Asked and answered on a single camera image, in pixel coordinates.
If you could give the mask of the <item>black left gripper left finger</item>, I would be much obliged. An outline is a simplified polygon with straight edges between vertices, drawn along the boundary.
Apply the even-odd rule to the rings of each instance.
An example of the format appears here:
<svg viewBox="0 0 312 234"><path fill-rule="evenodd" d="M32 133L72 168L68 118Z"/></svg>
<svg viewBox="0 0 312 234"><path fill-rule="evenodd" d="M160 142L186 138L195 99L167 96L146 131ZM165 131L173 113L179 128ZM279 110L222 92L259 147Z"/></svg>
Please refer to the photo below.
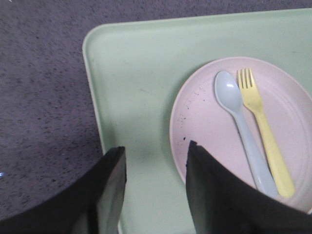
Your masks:
<svg viewBox="0 0 312 234"><path fill-rule="evenodd" d="M2 234L70 234L81 217L87 234L116 234L124 201L126 155L111 148L83 177L51 199L1 220Z"/></svg>

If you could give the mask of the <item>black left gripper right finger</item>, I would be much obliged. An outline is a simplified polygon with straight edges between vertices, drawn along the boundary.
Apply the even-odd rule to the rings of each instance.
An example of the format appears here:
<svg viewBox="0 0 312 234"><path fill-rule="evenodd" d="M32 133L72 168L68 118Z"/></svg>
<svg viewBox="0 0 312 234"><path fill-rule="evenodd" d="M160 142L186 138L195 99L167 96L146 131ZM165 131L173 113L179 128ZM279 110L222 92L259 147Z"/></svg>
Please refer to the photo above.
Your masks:
<svg viewBox="0 0 312 234"><path fill-rule="evenodd" d="M312 217L252 188L196 142L186 194L197 234L310 234Z"/></svg>

